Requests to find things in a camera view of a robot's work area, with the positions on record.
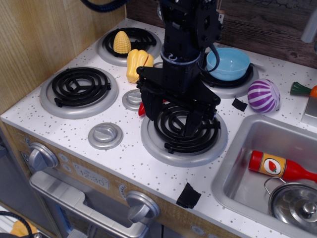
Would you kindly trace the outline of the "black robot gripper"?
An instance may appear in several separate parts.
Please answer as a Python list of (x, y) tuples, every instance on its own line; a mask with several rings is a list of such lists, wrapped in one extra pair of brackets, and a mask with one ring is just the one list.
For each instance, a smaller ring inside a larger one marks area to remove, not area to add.
[(200, 127), (203, 117), (213, 117), (220, 97), (208, 89), (201, 80), (205, 51), (196, 59), (184, 62), (173, 54), (161, 51), (162, 68), (140, 66), (137, 68), (141, 99), (145, 114), (154, 121), (162, 110), (163, 101), (189, 110), (184, 136), (192, 137)]

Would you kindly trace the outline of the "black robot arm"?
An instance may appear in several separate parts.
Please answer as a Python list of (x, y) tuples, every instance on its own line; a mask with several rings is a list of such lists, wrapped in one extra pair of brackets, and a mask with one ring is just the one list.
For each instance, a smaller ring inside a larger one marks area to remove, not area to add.
[(184, 134), (193, 136), (202, 121), (214, 118), (220, 97), (201, 80), (206, 48), (214, 53), (222, 24), (213, 0), (161, 0), (165, 26), (162, 68), (137, 68), (146, 116), (156, 119), (166, 100), (187, 110)]

